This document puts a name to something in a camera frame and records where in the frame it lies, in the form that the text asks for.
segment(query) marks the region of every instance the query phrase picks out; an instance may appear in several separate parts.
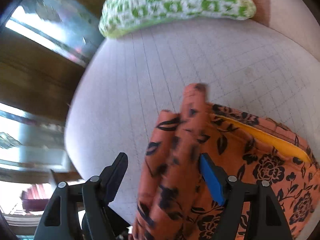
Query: orange floral fabric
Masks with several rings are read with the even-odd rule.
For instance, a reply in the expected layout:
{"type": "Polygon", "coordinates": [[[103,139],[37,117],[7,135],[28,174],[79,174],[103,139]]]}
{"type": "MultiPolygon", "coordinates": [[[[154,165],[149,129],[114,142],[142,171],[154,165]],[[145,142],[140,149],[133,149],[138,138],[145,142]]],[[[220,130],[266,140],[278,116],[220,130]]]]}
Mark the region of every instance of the orange floral fabric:
{"type": "MultiPolygon", "coordinates": [[[[206,87],[185,88],[180,113],[161,111],[148,145],[138,189],[134,240],[210,240],[223,207],[212,200],[198,169],[208,153],[228,175],[246,183],[267,180],[290,226],[299,235],[319,199],[319,165],[308,143],[272,120],[206,102],[206,87]],[[282,156],[220,116],[233,118],[303,149],[312,160],[282,156]]],[[[249,203],[236,235],[244,237],[249,203]]]]}

